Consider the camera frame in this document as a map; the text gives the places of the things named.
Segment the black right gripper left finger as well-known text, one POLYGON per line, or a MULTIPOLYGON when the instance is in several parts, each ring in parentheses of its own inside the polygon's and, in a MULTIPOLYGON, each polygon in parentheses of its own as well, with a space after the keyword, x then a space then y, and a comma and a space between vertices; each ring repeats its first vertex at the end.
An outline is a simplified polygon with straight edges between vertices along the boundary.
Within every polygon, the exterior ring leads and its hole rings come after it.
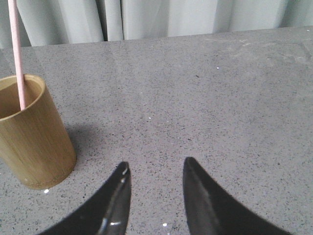
POLYGON ((42 235, 124 235, 131 200, 131 172, 121 162, 101 188, 42 235))

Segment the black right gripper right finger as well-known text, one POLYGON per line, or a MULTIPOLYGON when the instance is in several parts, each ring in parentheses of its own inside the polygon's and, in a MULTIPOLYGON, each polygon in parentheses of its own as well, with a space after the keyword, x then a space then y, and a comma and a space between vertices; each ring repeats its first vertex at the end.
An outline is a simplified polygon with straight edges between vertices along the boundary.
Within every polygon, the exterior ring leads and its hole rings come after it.
POLYGON ((228 194, 193 157, 183 167, 183 195, 192 235, 286 235, 228 194))

